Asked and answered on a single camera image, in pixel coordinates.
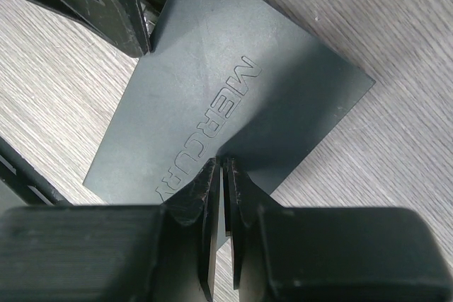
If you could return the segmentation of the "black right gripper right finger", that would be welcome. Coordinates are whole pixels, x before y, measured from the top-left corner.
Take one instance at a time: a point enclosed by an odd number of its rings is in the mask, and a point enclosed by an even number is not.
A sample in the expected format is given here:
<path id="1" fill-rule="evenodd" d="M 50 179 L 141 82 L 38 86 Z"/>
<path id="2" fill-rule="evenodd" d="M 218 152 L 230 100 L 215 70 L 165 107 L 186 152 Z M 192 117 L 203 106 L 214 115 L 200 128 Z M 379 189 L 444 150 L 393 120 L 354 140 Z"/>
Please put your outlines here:
<path id="1" fill-rule="evenodd" d="M 451 301 L 430 227 L 403 207 L 284 207 L 232 158 L 226 231 L 241 301 Z"/>

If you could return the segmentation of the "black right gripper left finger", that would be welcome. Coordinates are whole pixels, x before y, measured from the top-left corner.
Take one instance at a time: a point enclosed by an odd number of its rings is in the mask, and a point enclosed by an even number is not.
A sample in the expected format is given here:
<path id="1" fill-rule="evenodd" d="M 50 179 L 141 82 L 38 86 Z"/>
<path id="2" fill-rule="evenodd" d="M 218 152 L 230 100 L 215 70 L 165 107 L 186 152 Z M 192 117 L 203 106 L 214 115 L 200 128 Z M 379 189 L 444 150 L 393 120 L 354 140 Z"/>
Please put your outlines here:
<path id="1" fill-rule="evenodd" d="M 2 301 L 211 301 L 220 162 L 160 205 L 1 215 Z"/>

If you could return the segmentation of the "black network switch box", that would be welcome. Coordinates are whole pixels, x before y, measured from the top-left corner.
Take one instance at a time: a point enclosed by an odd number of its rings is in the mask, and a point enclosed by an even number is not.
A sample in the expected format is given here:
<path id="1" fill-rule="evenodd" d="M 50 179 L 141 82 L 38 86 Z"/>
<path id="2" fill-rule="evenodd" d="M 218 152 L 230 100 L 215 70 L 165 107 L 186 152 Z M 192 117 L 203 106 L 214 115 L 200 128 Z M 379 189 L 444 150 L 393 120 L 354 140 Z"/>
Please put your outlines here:
<path id="1" fill-rule="evenodd" d="M 273 192 L 374 85 L 264 0 L 168 0 L 84 185 L 159 204 L 233 156 Z"/>

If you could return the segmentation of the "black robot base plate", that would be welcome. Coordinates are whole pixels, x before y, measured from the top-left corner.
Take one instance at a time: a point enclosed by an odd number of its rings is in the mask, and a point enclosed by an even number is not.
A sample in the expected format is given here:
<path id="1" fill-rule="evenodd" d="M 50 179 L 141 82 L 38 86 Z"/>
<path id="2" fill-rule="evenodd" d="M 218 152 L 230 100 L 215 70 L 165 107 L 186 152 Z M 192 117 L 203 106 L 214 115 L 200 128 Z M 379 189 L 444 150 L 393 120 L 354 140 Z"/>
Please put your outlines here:
<path id="1" fill-rule="evenodd" d="M 1 212 L 25 205 L 70 206 L 71 203 L 1 138 Z"/>

